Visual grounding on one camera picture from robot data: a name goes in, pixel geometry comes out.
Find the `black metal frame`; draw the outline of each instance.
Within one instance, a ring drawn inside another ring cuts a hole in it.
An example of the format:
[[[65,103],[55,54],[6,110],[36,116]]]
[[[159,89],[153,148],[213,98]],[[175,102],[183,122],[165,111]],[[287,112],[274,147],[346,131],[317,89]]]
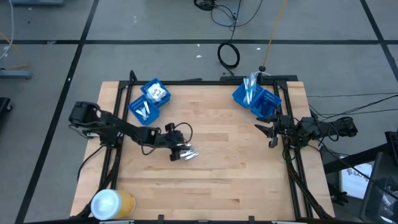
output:
[[[162,83],[164,85],[240,85],[242,84],[243,77],[222,77],[220,78],[220,81],[201,81],[201,80],[186,80],[186,81],[163,81]],[[297,76],[295,75],[287,75],[287,76],[273,76],[273,77],[259,77],[257,82],[260,85],[270,85],[273,87],[274,93],[277,96],[280,96],[279,90],[282,90],[284,94],[284,101],[286,104],[286,109],[287,109],[287,115],[291,117],[291,122],[294,123],[294,117],[293,117],[293,112],[292,112],[292,106],[290,104],[290,96],[289,96],[289,90],[287,87],[287,82],[296,82]],[[137,81],[137,78],[134,74],[133,71],[130,72],[130,80],[128,81],[120,81],[118,85],[118,92],[116,94],[116,101],[115,101],[115,106],[114,106],[114,115],[119,114],[119,109],[121,106],[121,97],[123,94],[124,89],[127,87],[127,94],[126,94],[126,99],[125,99],[125,105],[128,105],[131,99],[131,93],[132,93],[132,88],[134,85],[144,85],[147,82],[145,81]],[[277,108],[280,113],[282,113],[282,106],[279,106]],[[128,108],[127,106],[124,107],[123,110],[123,117],[122,119],[124,121],[127,120],[127,115],[128,115]],[[283,138],[283,147],[284,150],[287,150],[289,146],[286,144],[285,139]],[[120,144],[119,147],[117,147],[116,150],[116,155],[114,158],[114,163],[116,166],[116,175],[113,177],[111,181],[111,189],[116,189],[116,183],[117,183],[117,176],[118,176],[118,171],[119,171],[119,164],[120,164],[120,158],[121,158],[121,151],[122,151],[123,145]],[[108,169],[109,169],[109,162],[112,156],[112,150],[108,148],[106,150],[105,158],[104,158],[104,164],[103,164],[103,170],[101,173],[101,180],[100,184],[102,184],[108,174]],[[299,205],[299,199],[297,197],[297,179],[301,180],[301,184],[298,186],[303,190],[306,190],[308,193],[309,191],[307,190],[307,183],[305,180],[305,172],[304,172],[304,167],[303,167],[303,162],[301,158],[301,153],[300,150],[295,150],[294,151],[295,156],[296,156],[296,163],[297,163],[297,170],[298,170],[298,175],[295,174],[293,177],[293,174],[289,172],[290,169],[293,168],[292,162],[288,162],[291,160],[290,153],[287,153],[286,156],[286,165],[287,165],[287,170],[288,170],[288,175],[289,175],[289,185],[290,185],[290,193],[292,195],[292,203],[293,203],[293,208],[294,208],[294,215],[295,215],[295,220],[297,222],[306,222],[306,223],[355,223],[355,222],[346,222],[346,221],[339,221],[339,220],[326,220],[326,219],[316,219],[313,217],[312,214],[312,206],[309,203],[309,200],[316,201],[312,195],[310,195],[309,198],[303,197],[304,199],[304,204],[305,204],[305,210],[306,210],[306,215],[307,217],[302,217],[301,216],[301,211],[300,211],[300,205]],[[164,215],[159,215],[158,220],[134,220],[135,224],[138,223],[195,223],[195,224],[200,224],[200,223],[212,223],[212,224],[222,224],[222,223],[236,223],[236,224],[255,224],[255,223],[272,223],[271,221],[255,221],[253,216],[248,217],[249,221],[211,221],[211,220],[164,220]],[[54,220],[54,221],[46,221],[46,222],[35,222],[37,224],[53,224],[53,223],[99,223],[98,220],[94,218],[72,218],[69,220]]]

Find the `blue plastic bin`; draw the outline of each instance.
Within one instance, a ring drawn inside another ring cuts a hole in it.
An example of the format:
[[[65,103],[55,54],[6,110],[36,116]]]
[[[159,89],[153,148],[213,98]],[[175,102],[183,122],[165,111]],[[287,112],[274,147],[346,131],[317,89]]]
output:
[[[150,111],[149,117],[146,120],[144,120],[144,118],[136,112],[136,110],[139,110],[142,107],[145,107],[144,101],[148,102],[148,107],[149,107],[149,111]],[[150,100],[148,100],[145,97],[145,95],[140,96],[138,99],[136,99],[132,103],[130,103],[129,109],[142,125],[151,124],[151,122],[153,122],[156,118],[158,118],[159,114],[160,114],[159,109]]]
[[[282,100],[278,96],[268,90],[264,90],[258,98],[253,100],[250,110],[260,118],[269,117],[281,103]]]
[[[260,94],[262,91],[263,91],[263,88],[260,85],[256,84],[256,90],[254,92],[252,102],[250,102],[250,105],[247,105],[243,102],[243,99],[246,96],[246,90],[244,88],[244,83],[242,83],[238,87],[238,89],[236,89],[235,92],[232,94],[232,97],[234,98],[234,101],[236,101],[237,103],[242,105],[244,108],[248,108],[249,106],[251,106],[254,103],[254,100],[256,99],[258,94]]]
[[[152,81],[150,81],[149,83],[146,83],[145,85],[143,85],[141,87],[141,91],[144,93],[144,95],[146,96],[147,94],[147,90],[149,89],[149,87],[151,87],[153,84],[155,83],[159,83],[160,87],[162,87],[164,90],[166,90],[166,95],[162,98],[162,100],[160,100],[159,102],[154,103],[155,106],[157,108],[159,108],[160,106],[164,105],[165,103],[167,103],[170,100],[170,97],[172,96],[171,93],[166,89],[166,87],[163,86],[162,82],[160,82],[159,79],[155,78]]]

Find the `gray floor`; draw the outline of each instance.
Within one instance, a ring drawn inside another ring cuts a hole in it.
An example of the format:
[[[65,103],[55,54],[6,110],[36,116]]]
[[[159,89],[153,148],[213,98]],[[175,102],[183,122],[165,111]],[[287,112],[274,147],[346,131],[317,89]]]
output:
[[[15,8],[16,39],[78,40],[93,1],[69,0],[65,7]],[[236,1],[219,0],[236,7]],[[385,39],[398,39],[398,2],[367,0]],[[243,1],[240,20],[246,21],[259,1]],[[282,1],[267,0],[253,21],[236,29],[235,39],[268,39]],[[222,18],[220,12],[215,17]],[[9,35],[9,6],[0,1],[0,32]],[[191,1],[100,0],[88,40],[228,39],[231,32],[197,9]],[[376,40],[357,0],[288,1],[276,39]],[[238,44],[241,63],[234,71],[256,71],[266,45]],[[0,220],[15,221],[42,148],[76,45],[20,45],[33,65],[31,80],[0,80],[0,96],[10,97],[14,110],[0,134]],[[218,63],[216,44],[85,45],[60,116],[47,160],[26,221],[67,218],[76,187],[76,172],[86,141],[67,128],[76,101],[98,98],[101,82],[125,80],[133,69],[140,80],[218,80],[225,69]],[[389,45],[398,57],[398,46]],[[223,58],[234,60],[225,49]],[[11,50],[0,67],[27,63]],[[267,63],[272,75],[297,75],[308,95],[339,95],[398,91],[398,82],[379,45],[273,45]],[[309,98],[319,112],[337,113],[384,96]],[[398,100],[378,104],[368,111],[396,108]],[[360,114],[353,118],[355,138],[327,142],[337,152],[353,154],[385,143],[384,131],[398,128],[398,111]]]

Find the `wooden tabletop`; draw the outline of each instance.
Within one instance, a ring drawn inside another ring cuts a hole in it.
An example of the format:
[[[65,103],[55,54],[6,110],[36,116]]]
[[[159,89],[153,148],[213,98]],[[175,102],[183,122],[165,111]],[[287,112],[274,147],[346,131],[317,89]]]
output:
[[[288,82],[288,86],[295,118],[310,116],[303,83]],[[117,87],[118,82],[102,84],[98,98],[102,110],[113,111]],[[294,220],[282,144],[268,148],[269,139],[254,127],[264,123],[232,99],[237,86],[166,88],[172,94],[171,101],[160,108],[160,117],[151,126],[164,132],[167,123],[190,123],[194,131],[191,143],[200,155],[189,161],[170,162],[169,149],[156,149],[144,156],[140,146],[125,137],[117,189],[137,199],[131,218],[154,220],[163,214],[167,220],[247,220],[254,215],[256,220]],[[140,86],[134,86],[131,101],[141,95]],[[127,121],[141,126],[132,113]],[[188,128],[181,126],[181,130],[189,137]],[[89,140],[85,157],[98,146],[99,139]],[[104,152],[82,169],[71,215],[79,213],[96,192]],[[306,147],[302,160],[308,189],[334,216],[319,152]],[[297,191],[304,217],[302,194],[299,188]]]

